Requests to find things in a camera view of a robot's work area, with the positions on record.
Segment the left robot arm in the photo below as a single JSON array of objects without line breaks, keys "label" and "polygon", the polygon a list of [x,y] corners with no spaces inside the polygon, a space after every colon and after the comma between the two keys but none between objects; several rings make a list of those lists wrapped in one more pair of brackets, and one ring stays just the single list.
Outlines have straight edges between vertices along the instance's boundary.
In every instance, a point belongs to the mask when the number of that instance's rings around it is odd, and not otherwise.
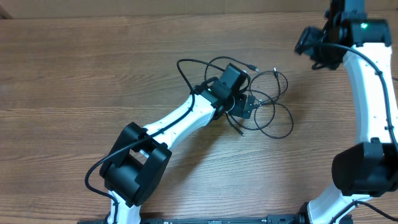
[{"label": "left robot arm", "polygon": [[107,223],[139,223],[141,205],[158,186],[171,150],[197,129],[239,108],[245,99],[244,71],[229,64],[220,77],[197,85],[186,102],[166,117],[140,127],[128,124],[99,170],[113,201]]}]

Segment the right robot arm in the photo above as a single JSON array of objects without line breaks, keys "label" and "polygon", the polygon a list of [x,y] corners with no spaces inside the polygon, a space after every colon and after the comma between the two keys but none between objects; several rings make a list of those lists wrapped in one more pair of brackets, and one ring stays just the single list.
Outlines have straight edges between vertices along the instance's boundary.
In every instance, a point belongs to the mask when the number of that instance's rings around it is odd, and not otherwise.
[{"label": "right robot arm", "polygon": [[295,52],[313,69],[344,66],[356,115],[354,146],[332,162],[332,182],[305,203],[295,223],[351,223],[350,212],[397,190],[397,104],[391,74],[392,38],[384,19],[370,19],[363,1],[332,1],[322,29],[303,30]]}]

